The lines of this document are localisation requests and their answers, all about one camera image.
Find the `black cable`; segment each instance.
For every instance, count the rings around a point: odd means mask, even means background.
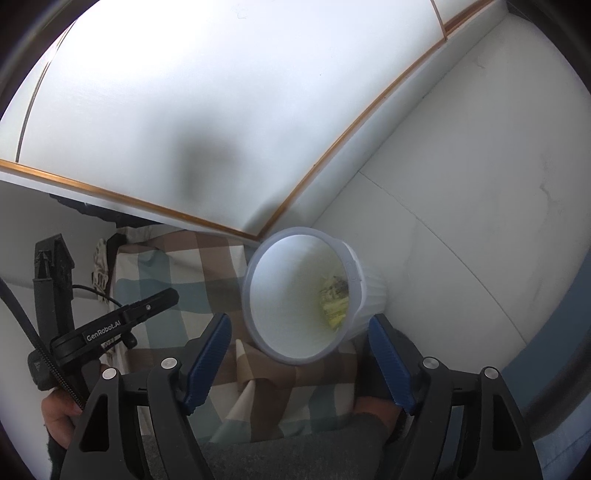
[[[107,299],[111,302],[113,302],[115,305],[117,305],[119,308],[121,308],[123,305],[120,304],[117,300],[115,300],[114,298],[109,297],[108,295],[105,295],[104,293],[102,293],[101,291],[98,291],[95,288],[91,288],[91,287],[87,287],[86,285],[72,285],[72,288],[79,288],[81,290],[86,290],[86,291],[91,291],[92,293],[96,293],[99,297],[103,297],[104,299]]]
[[[8,310],[10,310],[11,313],[14,315],[18,324],[21,326],[22,331],[25,332],[25,335],[27,336],[35,350],[39,352],[39,355],[41,355],[41,358],[46,363],[47,368],[49,369],[53,377],[57,380],[57,382],[60,384],[61,388],[66,390],[66,392],[68,392],[72,399],[74,399],[76,404],[84,410],[86,404],[84,398],[82,397],[82,395],[78,393],[76,388],[73,385],[70,385],[70,383],[66,380],[65,373],[49,353],[49,350],[39,337],[39,334],[37,333],[35,327],[29,320],[29,317],[22,309],[21,304],[18,302],[17,298],[14,296],[10,288],[8,288],[8,285],[4,283],[4,280],[2,278],[0,278],[0,299],[2,299],[2,301],[8,307]]]

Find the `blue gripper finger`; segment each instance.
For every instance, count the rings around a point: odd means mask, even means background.
[[[225,314],[216,314],[201,337],[190,340],[183,350],[179,387],[184,393],[181,407],[191,415],[203,405],[217,371],[232,340],[232,322]]]
[[[417,400],[413,396],[412,376],[390,340],[389,334],[393,336],[394,329],[387,319],[383,318],[385,320],[384,325],[376,316],[369,321],[369,344],[378,361],[394,403],[403,408],[406,413],[412,415],[417,408]]]

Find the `metal screw head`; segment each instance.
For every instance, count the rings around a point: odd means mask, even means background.
[[[111,378],[113,378],[115,375],[117,375],[117,370],[115,370],[114,368],[108,368],[107,370],[105,370],[103,372],[103,378],[105,380],[110,380]]]
[[[423,365],[425,366],[425,368],[435,370],[437,367],[439,367],[439,361],[436,358],[433,358],[432,356],[428,356],[423,360]]]
[[[165,358],[164,360],[162,360],[162,363],[160,364],[162,366],[162,368],[165,368],[166,370],[170,370],[171,368],[174,368],[177,366],[177,359],[173,358],[171,356],[169,356],[168,358]]]
[[[484,369],[484,374],[491,380],[499,378],[499,371],[496,368],[487,367]]]

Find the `black strap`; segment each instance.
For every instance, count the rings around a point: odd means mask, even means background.
[[[61,367],[56,363],[54,358],[51,356],[51,353],[49,353],[49,350],[39,337],[39,334],[37,333],[35,327],[29,320],[29,317],[22,309],[21,304],[18,302],[17,298],[14,296],[10,288],[8,288],[8,285],[6,285],[4,280],[1,278],[0,299],[2,299],[2,301],[8,307],[8,310],[10,310],[11,313],[14,315],[18,324],[21,326],[22,331],[25,332],[25,335],[27,336],[35,350],[39,352],[39,355],[47,364],[47,368],[54,376],[56,381],[59,383],[61,388],[68,392],[68,394],[72,397],[72,399],[74,399],[74,401],[80,408],[84,409],[84,406],[86,404],[84,398],[79,394],[77,389],[74,386],[72,386],[68,382],[68,380],[66,380],[65,373],[63,372]]]

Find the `human hand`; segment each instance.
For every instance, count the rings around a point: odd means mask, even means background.
[[[56,388],[41,401],[41,414],[49,435],[67,449],[74,436],[71,417],[82,414],[80,407],[68,393]]]

